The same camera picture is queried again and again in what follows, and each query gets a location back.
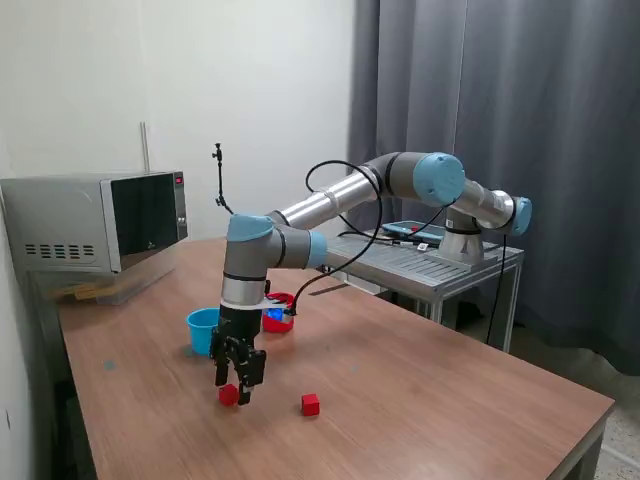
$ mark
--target light blue joint cap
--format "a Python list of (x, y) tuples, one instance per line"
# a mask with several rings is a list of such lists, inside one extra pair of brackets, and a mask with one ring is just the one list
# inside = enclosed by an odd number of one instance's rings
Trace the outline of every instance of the light blue joint cap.
[(309, 234), (311, 235), (311, 245), (307, 268), (316, 268), (323, 265), (327, 259), (327, 239), (318, 232), (309, 232)]
[(233, 214), (227, 230), (228, 242), (248, 242), (269, 235), (273, 222), (269, 217)]
[(519, 197), (516, 199), (516, 214), (513, 217), (511, 226), (511, 235), (522, 235), (529, 228), (529, 222), (531, 222), (531, 214), (533, 212), (533, 205), (531, 200), (526, 197)]
[(442, 207), (455, 202), (464, 189), (464, 168), (453, 155), (430, 153), (413, 170), (413, 188), (424, 203)]

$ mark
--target white wall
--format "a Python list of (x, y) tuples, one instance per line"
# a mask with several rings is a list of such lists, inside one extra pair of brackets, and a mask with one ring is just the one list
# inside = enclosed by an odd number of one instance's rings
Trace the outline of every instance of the white wall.
[[(11, 166), (17, 175), (141, 170), (146, 121), (152, 168), (185, 171), (191, 238), (226, 230), (215, 142), (234, 209), (284, 208), (306, 195), (309, 167), (346, 158), (354, 8), (5, 0), (0, 126)], [(318, 172), (314, 185), (343, 172)]]
[[(248, 213), (304, 198), (312, 165), (346, 159), (352, 0), (141, 2), (152, 163), (185, 170), (192, 237), (228, 222), (214, 202), (215, 142), (225, 198)], [(313, 184), (343, 174), (330, 167)]]
[[(11, 176), (8, 153), (0, 131), (0, 175)], [(34, 400), (29, 382), (28, 328), (22, 298), (11, 263), (0, 213), (0, 478), (35, 478)]]
[(17, 175), (143, 168), (131, 0), (2, 0), (0, 125)]

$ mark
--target robotic arm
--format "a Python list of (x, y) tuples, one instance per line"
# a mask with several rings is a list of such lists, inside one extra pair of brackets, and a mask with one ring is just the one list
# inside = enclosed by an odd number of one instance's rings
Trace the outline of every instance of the robotic arm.
[(378, 157), (307, 199), (267, 216), (233, 215), (227, 232), (220, 321), (211, 344), (216, 385), (227, 383), (229, 361), (238, 374), (239, 405), (262, 383), (266, 352), (256, 350), (269, 268), (315, 268), (324, 263), (323, 235), (308, 229), (340, 213), (384, 196), (418, 200), (447, 209), (442, 257), (482, 260), (480, 227), (521, 235), (531, 219), (531, 202), (501, 190), (488, 190), (465, 178), (460, 161), (445, 153), (393, 153)]

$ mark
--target microwave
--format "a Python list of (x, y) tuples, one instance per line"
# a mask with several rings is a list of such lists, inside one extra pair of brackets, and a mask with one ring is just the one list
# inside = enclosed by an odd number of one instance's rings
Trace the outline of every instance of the microwave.
[(120, 273), (187, 237), (182, 172), (0, 181), (14, 263)]

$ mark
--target black cable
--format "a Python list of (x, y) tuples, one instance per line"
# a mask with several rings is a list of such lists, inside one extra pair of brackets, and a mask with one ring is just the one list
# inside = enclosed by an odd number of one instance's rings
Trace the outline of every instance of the black cable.
[(493, 308), (491, 309), (491, 318), (489, 319), (489, 329), (487, 330), (487, 338), (484, 343), (489, 345), (489, 337), (491, 336), (491, 327), (493, 327), (493, 318), (496, 315), (496, 307), (498, 306), (498, 296), (500, 295), (500, 285), (502, 285), (502, 274), (504, 273), (504, 259), (507, 254), (507, 236), (502, 237), (502, 265), (500, 265), (500, 276), (498, 277), (498, 286), (496, 287), (496, 297), (493, 299)]
[[(307, 187), (307, 190), (309, 190), (310, 192), (315, 192), (315, 190), (313, 188), (311, 188), (311, 185), (309, 185), (309, 178), (311, 178), (311, 174), (313, 173), (313, 170), (309, 170), (309, 172), (307, 172), (307, 176), (304, 179), (304, 184)], [(367, 177), (366, 175), (364, 175), (365, 178), (367, 178), (367, 180), (369, 180), (369, 183), (371, 183), (373, 185), (373, 183), (371, 182), (371, 180), (369, 179), (369, 177)], [(420, 233), (421, 231), (423, 231), (425, 228), (427, 228), (429, 225), (431, 225), (436, 218), (438, 218), (438, 216), (444, 211), (445, 208), (447, 208), (449, 205), (445, 205), (444, 207), (442, 207), (438, 213), (436, 213), (433, 218), (431, 220), (429, 220), (427, 223), (425, 223), (422, 227), (420, 227), (418, 230), (416, 230), (415, 232), (411, 232), (408, 235), (405, 235), (402, 238), (399, 239), (395, 239), (395, 238), (376, 238), (376, 240), (378, 242), (398, 242), (398, 241), (408, 241), (409, 237), (411, 237), (412, 235), (415, 235), (417, 233)], [(344, 216), (342, 215), (338, 215), (338, 217), (340, 217), (340, 219), (347, 224), (347, 226), (352, 230), (351, 232), (347, 231), (347, 232), (341, 232), (339, 233), (337, 236), (338, 237), (342, 237), (344, 235), (360, 235), (362, 237), (366, 237), (366, 238), (372, 238), (371, 235), (369, 235), (366, 232), (363, 232), (361, 230), (359, 230), (357, 227), (355, 227), (354, 225), (351, 224), (351, 222), (349, 222), (349, 220), (347, 220)]]
[(296, 314), (296, 307), (298, 306), (298, 299), (300, 298), (300, 295), (302, 294), (302, 292), (312, 283), (317, 282), (318, 280), (322, 279), (322, 278), (326, 278), (336, 272), (339, 272), (340, 270), (348, 267), (349, 265), (351, 265), (353, 262), (355, 262), (356, 260), (358, 260), (360, 257), (362, 257), (362, 255), (364, 255), (366, 253), (367, 250), (369, 250), (369, 247), (371, 247), (371, 245), (373, 245), (373, 242), (376, 241), (376, 237), (378, 235), (378, 232), (380, 231), (380, 227), (382, 226), (382, 196), (380, 195), (380, 190), (378, 189), (378, 186), (375, 184), (375, 182), (373, 180), (371, 180), (367, 174), (364, 172), (364, 170), (362, 170), (360, 167), (356, 166), (356, 165), (352, 165), (349, 162), (344, 162), (342, 160), (327, 160), (325, 162), (321, 162), (318, 163), (317, 165), (314, 165), (311, 170), (309, 170), (309, 172), (307, 173), (307, 181), (309, 179), (309, 177), (311, 176), (311, 174), (313, 172), (315, 172), (318, 168), (320, 167), (324, 167), (325, 165), (345, 165), (347, 167), (351, 167), (354, 170), (360, 172), (368, 181), (369, 183), (371, 183), (371, 186), (373, 187), (373, 190), (376, 192), (376, 200), (378, 202), (378, 221), (376, 223), (376, 229), (373, 231), (373, 236), (369, 239), (369, 241), (367, 242), (367, 244), (364, 246), (364, 248), (362, 250), (360, 250), (360, 252), (358, 252), (358, 254), (356, 254), (355, 256), (351, 257), (349, 260), (347, 260), (345, 263), (343, 263), (342, 265), (340, 265), (339, 267), (337, 267), (336, 269), (334, 269), (331, 272), (325, 272), (322, 273), (316, 277), (313, 277), (311, 280), (305, 282), (296, 292), (295, 296), (293, 297), (293, 302), (291, 303), (291, 308), (287, 311), (287, 313), (289, 313), (290, 315), (295, 315)]
[[(364, 172), (362, 171), (362, 169), (358, 168), (358, 169), (357, 169), (357, 171), (358, 171), (358, 172), (360, 172), (360, 173), (362, 173), (362, 174), (365, 176), (365, 178), (366, 178), (367, 180), (369, 180), (369, 183), (371, 183), (371, 185), (373, 185), (373, 183), (371, 182), (371, 180), (369, 179), (369, 177), (368, 177), (367, 175), (365, 175), (365, 174), (364, 174)], [(306, 177), (305, 177), (305, 179), (304, 179), (304, 184), (305, 184), (305, 186), (307, 187), (307, 190), (309, 190), (310, 192), (315, 192), (315, 190), (314, 190), (313, 188), (311, 188), (311, 185), (309, 185), (309, 178), (311, 178), (311, 174), (312, 174), (312, 173), (313, 173), (313, 170), (309, 170), (309, 171), (307, 172), (307, 176), (306, 176)], [(353, 230), (353, 233), (355, 233), (356, 235), (360, 235), (360, 236), (363, 236), (363, 237), (371, 238), (371, 235), (369, 235), (369, 234), (368, 234), (368, 233), (366, 233), (366, 232), (362, 232), (362, 231), (360, 231), (356, 226), (354, 226), (353, 224), (351, 224), (351, 222), (349, 222), (349, 220), (347, 220), (347, 219), (346, 219), (342, 214), (338, 215), (338, 217), (339, 217), (339, 218), (340, 218), (344, 223), (346, 223), (346, 224), (347, 224), (347, 226), (348, 226), (351, 230)], [(377, 238), (376, 240), (378, 240), (379, 242), (389, 242), (389, 241), (391, 241), (392, 239), (390, 239), (390, 238)]]
[(211, 156), (218, 160), (218, 198), (216, 198), (216, 205), (224, 207), (227, 212), (233, 215), (233, 210), (227, 205), (227, 201), (222, 194), (222, 149), (219, 143), (216, 143), (216, 153), (212, 153)]

